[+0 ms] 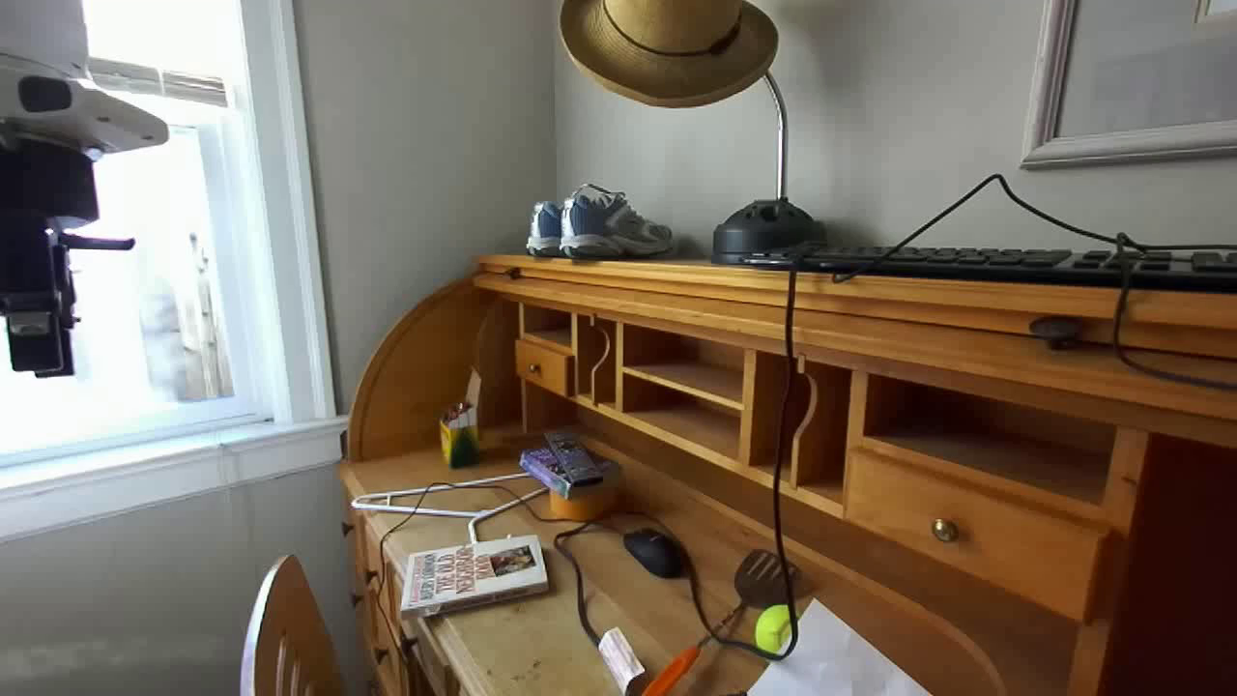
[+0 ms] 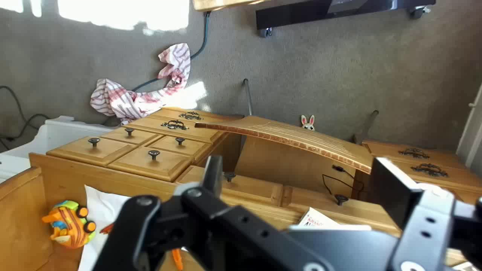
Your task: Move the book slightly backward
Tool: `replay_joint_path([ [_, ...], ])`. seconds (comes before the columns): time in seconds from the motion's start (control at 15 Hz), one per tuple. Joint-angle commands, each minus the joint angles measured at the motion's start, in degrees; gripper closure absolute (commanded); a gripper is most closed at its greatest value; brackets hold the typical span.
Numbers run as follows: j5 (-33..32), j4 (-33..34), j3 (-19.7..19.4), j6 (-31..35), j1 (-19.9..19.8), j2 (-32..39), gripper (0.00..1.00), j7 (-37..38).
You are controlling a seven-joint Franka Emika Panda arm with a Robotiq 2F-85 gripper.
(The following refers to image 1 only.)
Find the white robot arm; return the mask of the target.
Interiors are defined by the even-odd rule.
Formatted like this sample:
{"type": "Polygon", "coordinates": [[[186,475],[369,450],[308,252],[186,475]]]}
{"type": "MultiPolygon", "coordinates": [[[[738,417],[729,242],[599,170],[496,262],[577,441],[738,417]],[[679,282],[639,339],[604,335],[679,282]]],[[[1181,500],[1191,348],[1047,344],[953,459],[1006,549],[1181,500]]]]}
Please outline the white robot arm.
{"type": "Polygon", "coordinates": [[[159,148],[166,125],[90,81],[82,0],[0,0],[0,318],[14,370],[74,370],[74,252],[97,219],[91,162],[159,148]]]}

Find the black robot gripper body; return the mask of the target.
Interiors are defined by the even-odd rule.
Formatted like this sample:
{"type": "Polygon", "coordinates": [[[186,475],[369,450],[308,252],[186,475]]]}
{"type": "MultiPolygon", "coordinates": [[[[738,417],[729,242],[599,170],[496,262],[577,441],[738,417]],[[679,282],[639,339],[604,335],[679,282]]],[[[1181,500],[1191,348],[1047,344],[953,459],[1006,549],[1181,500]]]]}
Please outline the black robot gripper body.
{"type": "Polygon", "coordinates": [[[82,234],[97,219],[91,157],[52,144],[0,148],[0,318],[14,370],[74,370],[74,252],[131,252],[82,234]]]}

